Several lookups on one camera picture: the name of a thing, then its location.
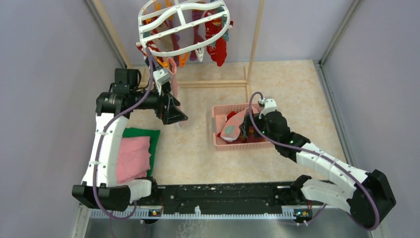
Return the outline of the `pink cloth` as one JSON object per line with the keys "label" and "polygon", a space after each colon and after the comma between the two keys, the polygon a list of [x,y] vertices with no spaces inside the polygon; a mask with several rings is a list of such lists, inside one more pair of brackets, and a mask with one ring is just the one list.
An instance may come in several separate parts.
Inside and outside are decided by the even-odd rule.
{"label": "pink cloth", "polygon": [[150,166],[150,137],[122,138],[117,158],[117,183],[126,183],[147,176]]}

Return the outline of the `white plastic clip hanger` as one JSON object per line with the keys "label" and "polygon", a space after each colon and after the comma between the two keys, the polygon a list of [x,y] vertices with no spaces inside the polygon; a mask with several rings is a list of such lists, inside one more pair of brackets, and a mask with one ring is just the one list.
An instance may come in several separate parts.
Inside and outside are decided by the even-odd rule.
{"label": "white plastic clip hanger", "polygon": [[[216,10],[215,14],[211,14],[209,16],[204,16],[200,20],[187,22],[185,18],[185,11],[192,11],[192,10]],[[177,16],[180,22],[178,26],[169,26],[167,30],[159,32],[154,35],[150,35],[145,37],[144,32],[151,31],[153,29],[158,29],[161,25],[165,22],[168,22],[170,17]],[[201,43],[192,44],[190,46],[186,46],[180,49],[176,49],[173,51],[168,52],[156,52],[150,50],[150,52],[156,57],[172,57],[178,56],[185,53],[189,53],[194,49],[197,48],[206,48],[207,45],[210,45],[218,38],[220,38],[224,32],[226,32],[230,28],[230,11],[226,6],[223,0],[214,0],[209,3],[201,3],[199,0],[185,0],[185,1],[168,1],[168,6],[160,7],[158,0],[149,0],[147,1],[138,13],[138,33],[139,33],[139,41],[144,48],[147,48],[147,42],[151,40],[159,40],[166,36],[171,36],[172,34],[177,34],[183,30],[187,30],[189,28],[193,28],[195,25],[205,24],[208,21],[211,21],[216,18],[220,18],[226,16],[227,23],[223,27],[223,29],[216,35],[214,35],[210,39],[206,39]],[[151,19],[151,23],[146,25],[142,24],[142,21]]]}

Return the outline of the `green cloth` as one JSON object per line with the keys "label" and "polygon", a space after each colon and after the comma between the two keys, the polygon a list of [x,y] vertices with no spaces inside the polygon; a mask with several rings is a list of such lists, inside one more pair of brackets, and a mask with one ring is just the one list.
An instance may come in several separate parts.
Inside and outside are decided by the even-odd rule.
{"label": "green cloth", "polygon": [[160,136],[160,130],[149,130],[149,129],[140,129],[140,128],[126,128],[123,132],[122,138],[125,137],[140,137],[140,136],[149,136],[150,137],[150,148],[149,152],[150,156],[150,166],[151,168],[147,171],[147,177],[152,176],[154,163],[155,163],[155,155],[157,151],[157,143]]}

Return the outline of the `red santa sock front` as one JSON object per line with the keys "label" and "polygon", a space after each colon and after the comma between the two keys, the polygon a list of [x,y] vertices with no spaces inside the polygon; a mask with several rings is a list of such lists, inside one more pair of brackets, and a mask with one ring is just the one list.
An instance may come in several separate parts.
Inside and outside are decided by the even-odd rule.
{"label": "red santa sock front", "polygon": [[[231,111],[228,115],[226,115],[224,117],[224,121],[227,122],[231,117],[233,117],[236,114],[237,113],[235,111]],[[216,136],[219,137],[219,138],[221,138],[221,133],[219,132]]]}

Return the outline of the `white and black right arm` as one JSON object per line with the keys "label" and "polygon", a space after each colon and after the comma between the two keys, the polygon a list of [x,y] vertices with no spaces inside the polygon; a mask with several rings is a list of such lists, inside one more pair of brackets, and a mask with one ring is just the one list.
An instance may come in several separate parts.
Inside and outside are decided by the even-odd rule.
{"label": "white and black right arm", "polygon": [[395,196],[383,172],[358,169],[330,156],[308,138],[291,131],[279,111],[261,116],[247,110],[242,127],[251,125],[255,135],[271,142],[281,156],[328,179],[324,182],[299,176],[291,185],[290,197],[294,203],[311,200],[331,205],[367,230],[376,229],[395,207]]}

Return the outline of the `red patterned sock pair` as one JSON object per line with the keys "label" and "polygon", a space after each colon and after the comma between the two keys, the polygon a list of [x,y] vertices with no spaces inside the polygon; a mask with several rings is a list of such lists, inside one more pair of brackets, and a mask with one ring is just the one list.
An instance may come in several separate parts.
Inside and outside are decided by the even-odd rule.
{"label": "red patterned sock pair", "polygon": [[[205,23],[205,38],[210,39],[218,34],[226,25],[226,16],[213,19]],[[206,50],[211,60],[221,67],[227,58],[227,42],[229,41],[228,30],[216,41],[207,45]]]}

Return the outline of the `wooden drying rack frame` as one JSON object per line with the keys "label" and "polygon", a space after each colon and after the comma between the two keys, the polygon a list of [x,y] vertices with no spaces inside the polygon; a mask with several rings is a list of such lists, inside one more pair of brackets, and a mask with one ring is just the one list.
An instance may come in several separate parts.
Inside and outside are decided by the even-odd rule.
{"label": "wooden drying rack frame", "polygon": [[[100,0],[88,0],[86,3],[88,5],[88,8],[92,11],[94,18],[97,20],[102,31],[104,32],[106,39],[108,40],[111,47],[113,48],[114,53],[116,54],[116,57],[119,60],[120,64],[123,67],[133,68],[134,65],[131,62],[126,52],[125,47],[123,46],[120,40],[120,37],[117,33],[117,30],[115,26],[113,25],[103,3]],[[180,81],[179,82],[180,87],[182,88],[228,88],[228,87],[244,88],[245,93],[246,93],[246,98],[247,99],[250,98],[251,96],[250,83],[251,83],[252,69],[253,69],[253,64],[255,61],[255,54],[256,54],[257,42],[259,38],[259,31],[260,31],[260,25],[261,25],[261,18],[263,14],[263,8],[264,8],[264,1],[261,0],[259,2],[257,20],[255,24],[255,29],[254,29],[253,44],[251,48],[250,60],[249,60],[248,66],[244,68],[245,78],[243,80],[187,80],[187,81]],[[167,30],[169,26],[178,26],[178,25],[180,25],[178,17],[173,16],[173,17],[170,17],[168,22],[165,22],[163,25],[158,27],[157,30],[159,32],[162,32],[164,30]],[[180,66],[184,66],[189,53],[185,53],[178,56],[172,56],[169,58],[178,57]],[[162,66],[168,66],[168,63],[165,62],[168,57],[161,57],[161,58],[163,59],[163,61],[160,62],[160,64]]]}

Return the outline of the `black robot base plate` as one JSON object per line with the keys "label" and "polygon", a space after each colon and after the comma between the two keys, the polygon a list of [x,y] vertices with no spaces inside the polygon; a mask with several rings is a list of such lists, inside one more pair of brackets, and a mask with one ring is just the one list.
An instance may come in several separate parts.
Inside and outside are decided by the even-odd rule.
{"label": "black robot base plate", "polygon": [[290,181],[173,184],[152,187],[148,197],[137,200],[137,205],[169,205],[185,201],[246,201],[262,200],[264,204],[321,205],[319,201],[295,200],[290,190]]}

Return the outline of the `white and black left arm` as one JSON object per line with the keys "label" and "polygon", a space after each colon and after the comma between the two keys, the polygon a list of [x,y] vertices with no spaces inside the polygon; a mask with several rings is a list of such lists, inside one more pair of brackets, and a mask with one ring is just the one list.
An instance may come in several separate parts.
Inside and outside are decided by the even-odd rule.
{"label": "white and black left arm", "polygon": [[158,201],[159,192],[151,178],[117,181],[117,156],[133,110],[153,110],[164,125],[188,119],[171,92],[174,76],[167,68],[157,67],[148,87],[140,90],[139,70],[115,69],[110,89],[96,99],[96,130],[88,167],[80,185],[72,187],[72,196],[80,203],[92,209],[122,212],[139,199],[147,205]]}

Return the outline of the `pink plastic basket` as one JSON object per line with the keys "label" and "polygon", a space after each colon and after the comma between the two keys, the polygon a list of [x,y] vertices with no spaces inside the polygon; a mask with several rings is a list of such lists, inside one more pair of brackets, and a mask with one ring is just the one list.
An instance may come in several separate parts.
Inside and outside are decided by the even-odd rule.
{"label": "pink plastic basket", "polygon": [[222,131],[225,121],[224,117],[231,111],[239,112],[246,109],[249,104],[230,104],[230,105],[218,105],[212,108],[212,139],[213,144],[217,151],[229,151],[229,150],[244,150],[244,149],[263,149],[271,148],[273,144],[264,140],[242,140],[241,136],[233,142],[227,142],[216,135]]}

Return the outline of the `red santa sock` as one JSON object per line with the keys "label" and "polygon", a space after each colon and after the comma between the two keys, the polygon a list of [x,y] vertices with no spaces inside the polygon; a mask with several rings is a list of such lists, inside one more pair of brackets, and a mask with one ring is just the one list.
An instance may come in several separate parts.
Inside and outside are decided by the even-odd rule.
{"label": "red santa sock", "polygon": [[[235,111],[231,111],[228,115],[226,115],[224,117],[224,121],[227,122],[231,117],[233,117],[236,114],[237,113]],[[219,138],[221,138],[221,133],[219,132],[216,136],[219,137]]]}
{"label": "red santa sock", "polygon": [[[144,21],[142,21],[142,24],[146,25],[148,23],[151,23],[151,21],[152,21],[151,19],[144,20]],[[144,32],[144,35],[145,35],[145,37],[148,37],[150,35],[154,35],[154,34],[157,34],[157,33],[158,33],[157,29],[153,29],[151,31]],[[136,42],[135,46],[138,48],[139,51],[142,52],[142,54],[145,57],[147,56],[146,49],[142,46],[142,44],[140,42]],[[153,51],[159,52],[158,46],[156,45],[156,40],[148,41],[147,46],[150,47]]]}

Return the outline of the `maroon purple long sock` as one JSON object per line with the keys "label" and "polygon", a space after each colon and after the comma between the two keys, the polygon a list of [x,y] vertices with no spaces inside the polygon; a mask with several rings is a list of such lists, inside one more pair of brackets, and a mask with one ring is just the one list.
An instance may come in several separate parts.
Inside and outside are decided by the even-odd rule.
{"label": "maroon purple long sock", "polygon": [[[192,20],[200,20],[203,16],[203,10],[192,10]],[[203,37],[199,33],[200,23],[193,27],[193,44],[201,43],[204,41]],[[197,48],[191,51],[189,60],[202,62],[204,58],[204,48]]]}

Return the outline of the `red santa sock rear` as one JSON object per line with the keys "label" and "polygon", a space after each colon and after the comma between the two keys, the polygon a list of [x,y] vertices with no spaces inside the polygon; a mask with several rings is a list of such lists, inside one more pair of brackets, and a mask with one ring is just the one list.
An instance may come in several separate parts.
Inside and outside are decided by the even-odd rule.
{"label": "red santa sock rear", "polygon": [[[142,21],[142,24],[146,25],[148,23],[151,23],[151,21],[152,21],[151,19],[144,20],[144,21]],[[148,37],[150,35],[154,35],[154,34],[157,34],[157,33],[158,33],[157,29],[153,29],[151,31],[144,32],[144,35],[145,35],[145,37]],[[138,48],[139,51],[142,52],[142,54],[145,57],[147,56],[146,49],[142,46],[142,44],[140,42],[136,42],[135,46]],[[156,45],[156,40],[148,41],[147,46],[150,47],[153,51],[159,52],[158,46]]]}

